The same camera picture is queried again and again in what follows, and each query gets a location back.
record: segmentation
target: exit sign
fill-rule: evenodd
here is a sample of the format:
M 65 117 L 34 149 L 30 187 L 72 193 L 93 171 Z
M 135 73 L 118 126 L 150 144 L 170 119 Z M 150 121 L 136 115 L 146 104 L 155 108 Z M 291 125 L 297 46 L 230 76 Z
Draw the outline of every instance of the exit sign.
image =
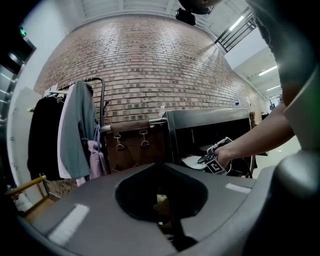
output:
M 22 27 L 19 28 L 19 32 L 20 32 L 20 35 L 23 37 L 27 35 L 26 31 Z

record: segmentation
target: metal buckle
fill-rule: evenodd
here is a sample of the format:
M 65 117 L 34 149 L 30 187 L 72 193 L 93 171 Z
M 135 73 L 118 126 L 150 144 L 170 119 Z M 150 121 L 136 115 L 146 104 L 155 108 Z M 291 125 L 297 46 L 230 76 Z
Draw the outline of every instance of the metal buckle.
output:
M 148 133 L 148 131 L 145 130 L 145 131 L 142 132 L 142 130 L 140 130 L 139 133 L 143 136 L 143 141 L 141 142 L 141 147 L 149 146 L 150 145 L 149 141 L 146 140 L 146 134 Z
M 120 143 L 120 141 L 119 141 L 119 139 L 121 138 L 121 135 L 120 135 L 120 134 L 119 134 L 119 135 L 113 135 L 113 137 L 116 139 L 116 142 L 118 143 L 115 148 L 116 148 L 117 150 L 123 150 L 123 149 L 125 148 L 125 146 L 122 145 L 122 144 Z

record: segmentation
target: railing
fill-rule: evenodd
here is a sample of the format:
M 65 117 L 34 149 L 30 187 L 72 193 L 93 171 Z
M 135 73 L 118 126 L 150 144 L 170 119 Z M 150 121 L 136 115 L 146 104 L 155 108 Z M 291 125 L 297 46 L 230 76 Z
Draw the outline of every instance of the railing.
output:
M 228 27 L 215 41 L 219 43 L 222 48 L 229 52 L 233 47 L 236 46 L 242 39 L 244 39 L 252 30 L 257 27 L 254 21 L 254 16 L 249 7 L 247 7 L 239 16 L 237 21 L 241 18 L 242 20 L 232 30 L 230 28 L 235 24 L 233 23 Z

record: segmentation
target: gray shirt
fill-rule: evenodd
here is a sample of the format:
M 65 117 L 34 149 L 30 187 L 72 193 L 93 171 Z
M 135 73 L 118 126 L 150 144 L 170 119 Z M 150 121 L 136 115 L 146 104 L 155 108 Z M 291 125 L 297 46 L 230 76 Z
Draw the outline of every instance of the gray shirt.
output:
M 96 108 L 90 85 L 77 81 L 69 96 L 63 117 L 60 158 L 72 179 L 90 174 L 81 139 L 94 140 Z

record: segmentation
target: person's forearm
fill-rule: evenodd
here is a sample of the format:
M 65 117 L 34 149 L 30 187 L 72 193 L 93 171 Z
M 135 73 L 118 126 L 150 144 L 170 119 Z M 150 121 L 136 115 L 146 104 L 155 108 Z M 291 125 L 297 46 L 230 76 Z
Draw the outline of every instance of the person's forearm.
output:
M 224 146 L 228 157 L 244 158 L 273 150 L 294 136 L 283 112 L 286 106 L 280 103 L 259 125 L 243 136 Z

